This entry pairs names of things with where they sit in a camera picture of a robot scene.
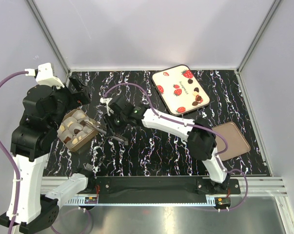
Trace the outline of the metal tongs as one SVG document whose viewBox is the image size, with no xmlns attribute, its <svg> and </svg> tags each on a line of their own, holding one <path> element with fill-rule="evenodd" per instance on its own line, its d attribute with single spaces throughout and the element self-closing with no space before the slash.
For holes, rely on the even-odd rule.
<svg viewBox="0 0 294 234">
<path fill-rule="evenodd" d="M 93 130 L 98 131 L 99 133 L 104 134 L 105 137 L 110 137 L 112 139 L 117 140 L 120 143 L 123 143 L 124 145 L 128 145 L 127 138 L 121 136 L 120 134 L 112 133 L 109 129 L 107 129 L 105 126 L 103 126 L 101 124 L 87 121 L 86 126 L 88 126 L 89 128 L 91 128 Z"/>
</svg>

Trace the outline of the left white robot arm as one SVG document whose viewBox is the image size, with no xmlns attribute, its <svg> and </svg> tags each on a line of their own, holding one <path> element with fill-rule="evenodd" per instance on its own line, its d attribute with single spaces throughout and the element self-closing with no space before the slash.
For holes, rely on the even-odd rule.
<svg viewBox="0 0 294 234">
<path fill-rule="evenodd" d="M 23 99 L 24 112 L 7 151 L 15 170 L 11 203 L 0 215 L 0 225 L 17 225 L 23 234 L 40 232 L 52 226 L 68 200 L 96 188 L 94 173 L 79 169 L 56 189 L 40 192 L 44 165 L 64 116 L 90 103 L 89 88 L 76 76 L 71 76 L 70 82 L 75 92 L 66 86 L 36 85 Z"/>
</svg>

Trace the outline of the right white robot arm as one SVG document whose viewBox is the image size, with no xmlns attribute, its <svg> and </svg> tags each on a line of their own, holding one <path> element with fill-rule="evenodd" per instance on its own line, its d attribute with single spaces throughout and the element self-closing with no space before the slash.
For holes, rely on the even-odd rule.
<svg viewBox="0 0 294 234">
<path fill-rule="evenodd" d="M 104 121 L 109 136 L 120 134 L 127 126 L 156 129 L 179 137 L 186 142 L 189 155 L 202 161 L 210 182 L 206 186 L 212 194 L 223 193 L 230 187 L 230 175 L 217 156 L 218 134 L 202 121 L 175 117 L 160 112 L 150 105 L 134 106 L 122 96 L 101 98 L 106 106 Z"/>
</svg>

